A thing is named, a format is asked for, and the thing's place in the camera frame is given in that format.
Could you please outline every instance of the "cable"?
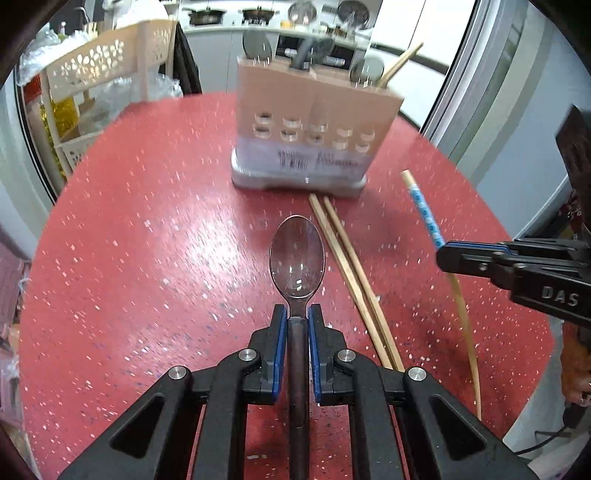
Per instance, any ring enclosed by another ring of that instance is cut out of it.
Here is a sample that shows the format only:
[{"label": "cable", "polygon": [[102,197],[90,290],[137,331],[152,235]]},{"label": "cable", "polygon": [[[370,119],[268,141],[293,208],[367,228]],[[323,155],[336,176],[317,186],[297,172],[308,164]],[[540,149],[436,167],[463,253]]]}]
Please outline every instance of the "cable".
[{"label": "cable", "polygon": [[539,443],[538,445],[534,445],[533,447],[526,448],[525,450],[520,450],[519,452],[515,452],[515,454],[516,455],[524,455],[526,453],[533,452],[534,450],[537,450],[538,448],[542,448],[542,447],[548,445],[552,440],[554,440],[558,435],[560,435],[561,433],[563,433],[565,430],[566,430],[566,425],[564,425],[559,431],[557,431],[556,433],[552,434],[551,436],[549,436],[548,438],[546,438],[546,440],[544,440],[543,442]]}]

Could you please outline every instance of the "spoon bowl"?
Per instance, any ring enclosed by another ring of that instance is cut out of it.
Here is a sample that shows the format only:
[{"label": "spoon bowl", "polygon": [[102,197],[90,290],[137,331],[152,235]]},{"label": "spoon bowl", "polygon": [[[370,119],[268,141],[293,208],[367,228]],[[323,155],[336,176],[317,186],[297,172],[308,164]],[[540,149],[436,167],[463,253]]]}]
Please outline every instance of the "spoon bowl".
[{"label": "spoon bowl", "polygon": [[273,236],[269,267],[290,317],[305,317],[306,304],[324,276],[324,246],[315,225],[300,215],[285,219]]}]

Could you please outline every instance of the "spoon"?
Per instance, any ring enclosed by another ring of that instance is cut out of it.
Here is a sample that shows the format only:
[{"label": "spoon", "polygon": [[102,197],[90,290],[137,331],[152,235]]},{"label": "spoon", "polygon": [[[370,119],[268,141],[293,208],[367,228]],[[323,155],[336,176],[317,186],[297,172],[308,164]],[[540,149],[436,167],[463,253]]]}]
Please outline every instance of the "spoon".
[{"label": "spoon", "polygon": [[367,55],[351,68],[349,79],[355,86],[372,86],[384,73],[384,62],[379,57]]},{"label": "spoon", "polygon": [[273,50],[267,35],[260,30],[247,30],[242,34],[242,48],[246,58],[258,62],[270,63]]},{"label": "spoon", "polygon": [[310,378],[306,305],[324,276],[324,245],[307,218],[294,215],[279,226],[269,252],[271,278],[287,300],[287,379],[290,418],[290,479],[310,473]]}]

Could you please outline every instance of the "white label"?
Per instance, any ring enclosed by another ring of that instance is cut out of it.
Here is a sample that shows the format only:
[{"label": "white label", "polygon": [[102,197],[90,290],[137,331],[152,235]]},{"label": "white label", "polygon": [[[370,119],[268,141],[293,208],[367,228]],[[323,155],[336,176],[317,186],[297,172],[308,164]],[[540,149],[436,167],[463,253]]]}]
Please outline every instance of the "white label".
[{"label": "white label", "polygon": [[240,168],[282,173],[290,177],[313,175],[360,180],[372,161],[370,155],[300,143],[238,137],[236,159]]}]

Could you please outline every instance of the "clear plastic spoon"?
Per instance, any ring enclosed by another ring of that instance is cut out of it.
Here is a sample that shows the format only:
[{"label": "clear plastic spoon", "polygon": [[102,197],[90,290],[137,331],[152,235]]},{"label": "clear plastic spoon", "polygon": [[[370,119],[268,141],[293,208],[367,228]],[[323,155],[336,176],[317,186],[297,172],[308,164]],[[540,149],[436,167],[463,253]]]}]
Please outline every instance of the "clear plastic spoon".
[{"label": "clear plastic spoon", "polygon": [[324,245],[307,218],[294,215],[279,226],[269,252],[271,278],[287,300],[287,377],[290,417],[290,479],[308,480],[310,378],[306,306],[324,276]]}]

